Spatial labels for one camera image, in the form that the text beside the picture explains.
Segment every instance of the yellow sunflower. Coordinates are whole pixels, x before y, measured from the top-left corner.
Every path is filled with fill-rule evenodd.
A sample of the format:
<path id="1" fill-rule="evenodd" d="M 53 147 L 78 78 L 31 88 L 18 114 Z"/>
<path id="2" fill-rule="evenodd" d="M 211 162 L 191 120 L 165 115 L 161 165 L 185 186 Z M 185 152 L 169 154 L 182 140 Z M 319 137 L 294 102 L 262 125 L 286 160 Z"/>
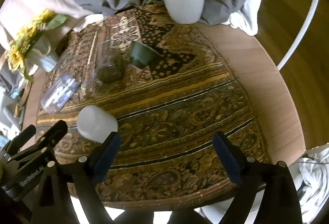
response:
<path id="1" fill-rule="evenodd" d="M 18 49 L 12 48 L 7 51 L 8 66 L 12 71 L 16 71 L 19 68 L 24 68 L 24 58 Z"/>
<path id="2" fill-rule="evenodd" d="M 56 13 L 52 10 L 45 9 L 41 12 L 40 15 L 34 16 L 32 18 L 32 21 L 45 21 L 46 19 L 50 17 L 55 17 Z"/>
<path id="3" fill-rule="evenodd" d="M 32 28 L 30 28 L 26 34 L 29 36 L 29 38 L 32 38 L 35 36 L 35 34 L 38 32 L 38 29 L 36 26 L 33 26 Z"/>
<path id="4" fill-rule="evenodd" d="M 23 26 L 21 29 L 19 29 L 18 33 L 16 34 L 16 39 L 26 34 L 29 30 L 30 30 L 29 27 L 27 27 L 26 25 Z"/>

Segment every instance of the wooden floor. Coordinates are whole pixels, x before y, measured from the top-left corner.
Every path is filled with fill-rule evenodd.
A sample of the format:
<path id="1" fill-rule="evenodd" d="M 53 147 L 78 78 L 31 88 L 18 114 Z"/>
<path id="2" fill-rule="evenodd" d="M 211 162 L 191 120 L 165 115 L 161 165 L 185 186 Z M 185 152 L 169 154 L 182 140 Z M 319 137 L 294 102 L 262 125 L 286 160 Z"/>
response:
<path id="1" fill-rule="evenodd" d="M 32 84 L 29 96 L 27 97 L 24 120 L 22 130 L 26 129 L 29 125 L 36 125 L 38 106 L 42 97 L 43 86 L 46 82 L 46 72 L 39 68 L 34 74 L 34 82 Z M 35 142 L 33 136 L 23 147 L 22 150 L 30 147 Z"/>
<path id="2" fill-rule="evenodd" d="M 278 64 L 295 39 L 311 0 L 262 0 L 258 41 Z M 329 142 L 329 0 L 314 19 L 281 74 L 295 102 L 306 148 Z"/>

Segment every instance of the white cup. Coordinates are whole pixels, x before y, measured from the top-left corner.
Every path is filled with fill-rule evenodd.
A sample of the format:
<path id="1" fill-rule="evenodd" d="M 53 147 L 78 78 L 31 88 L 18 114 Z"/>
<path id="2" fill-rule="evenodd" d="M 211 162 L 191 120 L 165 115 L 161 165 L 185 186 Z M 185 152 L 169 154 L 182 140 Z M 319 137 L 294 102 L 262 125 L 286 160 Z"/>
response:
<path id="1" fill-rule="evenodd" d="M 89 105 L 79 113 L 77 127 L 81 136 L 103 143 L 112 131 L 118 131 L 118 122 L 113 115 Z"/>

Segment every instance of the screw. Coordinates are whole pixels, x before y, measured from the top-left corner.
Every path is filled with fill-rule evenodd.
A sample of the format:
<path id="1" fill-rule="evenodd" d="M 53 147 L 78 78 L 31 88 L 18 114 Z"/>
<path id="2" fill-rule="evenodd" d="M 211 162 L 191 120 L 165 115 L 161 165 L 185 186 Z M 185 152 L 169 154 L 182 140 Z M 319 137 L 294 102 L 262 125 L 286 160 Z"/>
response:
<path id="1" fill-rule="evenodd" d="M 79 162 L 80 163 L 84 163 L 84 162 L 86 162 L 87 161 L 87 156 L 80 156 L 79 157 Z"/>
<path id="2" fill-rule="evenodd" d="M 279 166 L 286 167 L 287 164 L 284 161 L 278 161 Z"/>
<path id="3" fill-rule="evenodd" d="M 50 161 L 50 162 L 47 164 L 48 167 L 53 167 L 54 165 L 55 165 L 55 162 L 54 162 L 54 161 Z"/>
<path id="4" fill-rule="evenodd" d="M 248 161 L 249 163 L 253 163 L 254 161 L 256 161 L 256 159 L 255 159 L 254 157 L 252 157 L 251 155 L 249 155 L 249 156 L 247 157 L 247 161 Z"/>

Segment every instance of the white cylinder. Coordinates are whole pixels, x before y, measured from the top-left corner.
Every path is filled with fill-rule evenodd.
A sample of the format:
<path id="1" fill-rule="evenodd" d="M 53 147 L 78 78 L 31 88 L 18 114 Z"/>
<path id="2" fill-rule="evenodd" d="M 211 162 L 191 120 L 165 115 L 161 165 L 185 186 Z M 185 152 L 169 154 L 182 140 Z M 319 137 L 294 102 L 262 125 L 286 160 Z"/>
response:
<path id="1" fill-rule="evenodd" d="M 170 17 L 177 23 L 199 21 L 205 0 L 163 0 Z"/>
<path id="2" fill-rule="evenodd" d="M 89 105 L 79 113 L 77 128 L 81 136 L 103 143 L 112 131 L 118 131 L 118 122 L 113 115 Z"/>

